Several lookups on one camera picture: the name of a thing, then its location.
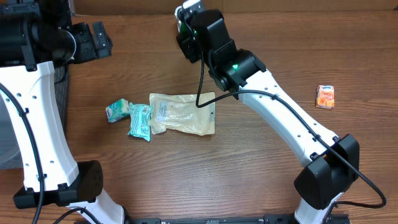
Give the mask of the teal white small box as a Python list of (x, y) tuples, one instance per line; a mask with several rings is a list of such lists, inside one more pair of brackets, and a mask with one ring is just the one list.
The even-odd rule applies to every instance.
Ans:
[(110, 123), (119, 121), (129, 115), (129, 102), (124, 98), (112, 103), (105, 109), (107, 119)]

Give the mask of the beige plastic pouch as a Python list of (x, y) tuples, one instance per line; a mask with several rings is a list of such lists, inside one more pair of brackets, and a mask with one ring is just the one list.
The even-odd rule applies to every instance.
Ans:
[(197, 96), (165, 95), (151, 93), (153, 107), (149, 121), (152, 134), (160, 134), (174, 129), (199, 136), (215, 133), (216, 106), (214, 103), (203, 108), (196, 107)]

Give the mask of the teal snack packet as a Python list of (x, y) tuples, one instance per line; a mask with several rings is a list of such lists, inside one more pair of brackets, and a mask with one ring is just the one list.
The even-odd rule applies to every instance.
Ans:
[(153, 106), (145, 104), (129, 103), (129, 114), (131, 117), (130, 130), (127, 133), (130, 136), (150, 141), (150, 125)]

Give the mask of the orange small box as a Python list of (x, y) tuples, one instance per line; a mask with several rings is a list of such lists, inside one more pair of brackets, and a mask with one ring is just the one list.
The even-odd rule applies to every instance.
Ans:
[(332, 109), (335, 107), (335, 89), (332, 85), (319, 85), (315, 100), (317, 108)]

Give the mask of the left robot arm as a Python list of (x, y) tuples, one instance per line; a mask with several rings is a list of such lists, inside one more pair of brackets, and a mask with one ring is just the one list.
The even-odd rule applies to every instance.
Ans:
[(69, 1), (1, 4), (1, 96), (24, 164), (19, 209), (56, 204), (89, 223), (128, 223), (124, 207), (103, 187), (96, 160), (77, 162), (68, 147), (55, 95), (58, 67), (109, 57), (101, 22), (72, 22)]

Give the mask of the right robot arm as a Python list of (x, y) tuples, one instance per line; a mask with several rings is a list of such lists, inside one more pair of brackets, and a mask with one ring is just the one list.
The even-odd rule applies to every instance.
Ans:
[(176, 8), (177, 42), (191, 62), (200, 61), (225, 96), (233, 96), (257, 112), (293, 151), (303, 169), (294, 181), (301, 200), (292, 214), (268, 214), (263, 223), (348, 223), (333, 208), (359, 171), (359, 144), (339, 137), (309, 116), (277, 84), (252, 52), (237, 49), (224, 17), (200, 1)]

